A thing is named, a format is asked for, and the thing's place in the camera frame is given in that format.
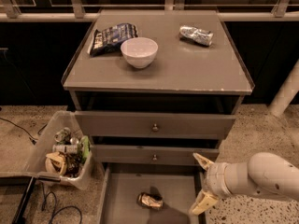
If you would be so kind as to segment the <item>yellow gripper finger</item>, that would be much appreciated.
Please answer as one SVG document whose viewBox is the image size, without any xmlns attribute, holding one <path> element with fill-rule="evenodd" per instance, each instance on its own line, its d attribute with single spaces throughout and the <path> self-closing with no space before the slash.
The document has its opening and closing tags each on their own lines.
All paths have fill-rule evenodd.
<svg viewBox="0 0 299 224">
<path fill-rule="evenodd" d="M 193 157 L 198 161 L 199 165 L 207 171 L 213 164 L 214 162 L 209 160 L 208 158 L 200 155 L 199 153 L 193 153 Z"/>
<path fill-rule="evenodd" d="M 207 209 L 214 206 L 219 201 L 219 199 L 220 198 L 218 196 L 214 195 L 210 191 L 201 189 L 195 199 L 195 202 L 189 209 L 189 214 L 199 216 L 203 214 Z"/>
</svg>

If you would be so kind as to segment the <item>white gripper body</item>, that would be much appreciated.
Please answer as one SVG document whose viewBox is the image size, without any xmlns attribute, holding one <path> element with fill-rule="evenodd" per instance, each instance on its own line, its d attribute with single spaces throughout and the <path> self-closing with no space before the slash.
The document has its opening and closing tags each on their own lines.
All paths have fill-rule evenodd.
<svg viewBox="0 0 299 224">
<path fill-rule="evenodd" d="M 228 189 L 225 182 L 225 169 L 228 163 L 216 162 L 208 166 L 204 174 L 204 191 L 213 194 L 219 198 L 228 198 L 232 192 Z"/>
</svg>

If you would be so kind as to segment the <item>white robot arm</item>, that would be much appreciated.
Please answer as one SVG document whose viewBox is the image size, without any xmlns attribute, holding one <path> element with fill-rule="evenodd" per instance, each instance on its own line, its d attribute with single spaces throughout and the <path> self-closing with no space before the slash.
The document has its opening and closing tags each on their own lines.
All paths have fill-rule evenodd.
<svg viewBox="0 0 299 224">
<path fill-rule="evenodd" d="M 219 201 L 245 196 L 276 201 L 299 198 L 298 146 L 291 140 L 281 121 L 280 106 L 242 105 L 221 154 L 211 161 L 195 154 L 203 169 L 201 184 L 189 207 L 199 215 Z"/>
</svg>

